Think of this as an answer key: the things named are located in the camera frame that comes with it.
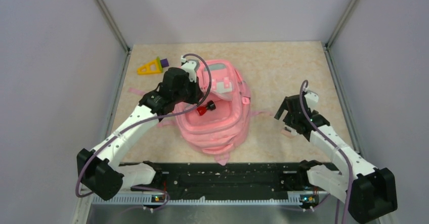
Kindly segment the pink and white eraser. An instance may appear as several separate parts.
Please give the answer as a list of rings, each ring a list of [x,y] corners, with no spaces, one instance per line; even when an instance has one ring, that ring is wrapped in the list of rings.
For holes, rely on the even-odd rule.
[[[281,133],[288,138],[293,138],[297,135],[295,131],[288,131],[287,129],[282,129]]]

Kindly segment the pink student backpack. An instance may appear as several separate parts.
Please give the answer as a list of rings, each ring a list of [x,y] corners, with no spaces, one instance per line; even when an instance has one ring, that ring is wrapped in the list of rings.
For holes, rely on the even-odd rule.
[[[208,67],[197,71],[202,92],[211,85],[208,101],[214,101],[216,109],[199,116],[196,109],[167,118],[157,127],[176,125],[189,145],[198,152],[212,155],[224,166],[230,152],[241,145],[248,136],[249,121],[259,111],[251,111],[251,91],[244,77],[231,62],[208,60]]]

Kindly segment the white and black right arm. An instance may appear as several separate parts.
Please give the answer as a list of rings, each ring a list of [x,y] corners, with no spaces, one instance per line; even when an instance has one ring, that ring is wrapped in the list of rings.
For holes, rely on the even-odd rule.
[[[398,209],[396,182],[388,168],[377,168],[349,146],[330,122],[314,110],[319,97],[309,92],[285,97],[274,118],[283,119],[285,130],[301,135],[319,148],[336,170],[317,161],[303,160],[297,170],[296,182],[304,190],[313,186],[344,203],[358,223],[368,223]]]

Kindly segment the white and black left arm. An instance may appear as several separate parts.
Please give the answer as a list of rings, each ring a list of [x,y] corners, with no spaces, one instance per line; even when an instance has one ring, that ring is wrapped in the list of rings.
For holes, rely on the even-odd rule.
[[[173,116],[176,104],[203,100],[194,65],[168,69],[157,88],[143,95],[130,116],[106,140],[78,153],[78,183],[105,201],[121,189],[136,185],[159,189],[162,176],[154,167],[146,163],[122,166],[121,160],[149,129]]]

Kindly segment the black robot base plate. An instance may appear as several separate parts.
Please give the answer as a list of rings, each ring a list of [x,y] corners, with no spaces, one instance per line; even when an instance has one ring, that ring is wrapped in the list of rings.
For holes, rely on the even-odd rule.
[[[293,194],[324,194],[298,179],[291,163],[149,163],[155,177],[146,187],[166,191],[172,200],[286,200]]]

